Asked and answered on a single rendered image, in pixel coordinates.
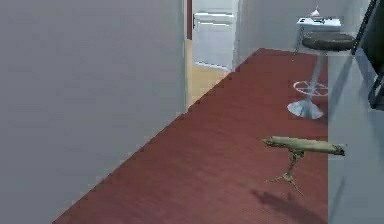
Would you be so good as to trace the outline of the white room door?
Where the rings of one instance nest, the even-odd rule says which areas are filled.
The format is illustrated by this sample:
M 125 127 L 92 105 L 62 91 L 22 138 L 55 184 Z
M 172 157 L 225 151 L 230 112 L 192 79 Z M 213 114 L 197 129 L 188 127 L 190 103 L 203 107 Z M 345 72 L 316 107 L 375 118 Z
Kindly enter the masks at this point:
M 193 0 L 193 63 L 232 70 L 239 0 Z

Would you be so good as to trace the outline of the white side table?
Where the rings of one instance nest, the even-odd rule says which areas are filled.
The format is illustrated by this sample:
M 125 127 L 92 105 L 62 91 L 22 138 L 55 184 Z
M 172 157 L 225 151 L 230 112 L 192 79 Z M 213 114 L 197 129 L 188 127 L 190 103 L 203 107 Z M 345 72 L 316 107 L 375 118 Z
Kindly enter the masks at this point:
M 332 17 L 302 17 L 299 18 L 296 24 L 299 26 L 298 35 L 295 44 L 295 51 L 297 53 L 301 47 L 303 35 L 305 32 L 316 31 L 339 31 L 341 29 L 341 21 L 339 18 Z

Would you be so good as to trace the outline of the brown seat bar stool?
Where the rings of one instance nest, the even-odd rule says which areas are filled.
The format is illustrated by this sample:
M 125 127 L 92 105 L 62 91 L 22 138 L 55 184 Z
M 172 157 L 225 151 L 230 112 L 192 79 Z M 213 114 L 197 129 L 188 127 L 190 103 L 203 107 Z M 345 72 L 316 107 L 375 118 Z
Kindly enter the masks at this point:
M 320 73 L 328 52 L 348 51 L 353 48 L 355 38 L 341 32 L 308 32 L 302 37 L 302 45 L 311 50 L 317 50 L 319 56 L 310 80 L 297 81 L 293 88 L 304 94 L 303 100 L 287 105 L 290 113 L 308 119 L 319 119 L 324 113 L 312 102 L 313 97 L 328 95 L 328 87 L 319 82 Z

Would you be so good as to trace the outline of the green brass pedestal table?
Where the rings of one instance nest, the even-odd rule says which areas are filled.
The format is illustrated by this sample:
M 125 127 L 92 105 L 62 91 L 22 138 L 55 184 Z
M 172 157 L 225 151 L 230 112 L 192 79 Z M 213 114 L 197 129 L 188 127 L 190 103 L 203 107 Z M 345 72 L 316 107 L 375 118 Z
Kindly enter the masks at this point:
M 275 179 L 269 179 L 269 182 L 273 183 L 278 180 L 284 180 L 287 183 L 290 183 L 301 195 L 303 195 L 303 192 L 299 189 L 298 185 L 294 181 L 293 170 L 297 162 L 305 156 L 305 153 L 312 152 L 345 156 L 345 148 L 347 147 L 346 144 L 337 144 L 330 143 L 328 141 L 283 136 L 271 136 L 262 139 L 262 142 L 268 147 L 284 148 L 291 154 L 287 171 Z

